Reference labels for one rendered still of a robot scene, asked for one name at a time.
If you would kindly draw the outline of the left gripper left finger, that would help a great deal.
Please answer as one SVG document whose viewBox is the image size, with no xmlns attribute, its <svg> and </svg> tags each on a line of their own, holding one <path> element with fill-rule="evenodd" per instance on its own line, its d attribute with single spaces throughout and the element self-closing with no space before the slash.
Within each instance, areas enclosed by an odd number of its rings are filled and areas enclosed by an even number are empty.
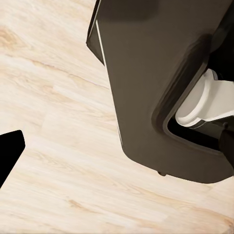
<svg viewBox="0 0 234 234">
<path fill-rule="evenodd" d="M 21 130 L 0 135 L 0 188 L 25 149 Z"/>
</svg>

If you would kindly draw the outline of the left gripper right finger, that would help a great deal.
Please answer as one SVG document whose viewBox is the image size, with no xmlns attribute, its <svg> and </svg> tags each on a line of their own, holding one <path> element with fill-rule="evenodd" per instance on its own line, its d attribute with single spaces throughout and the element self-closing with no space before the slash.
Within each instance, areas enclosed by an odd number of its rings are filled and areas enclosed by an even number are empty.
<svg viewBox="0 0 234 234">
<path fill-rule="evenodd" d="M 222 130 L 218 146 L 234 169 L 234 132 Z"/>
</svg>

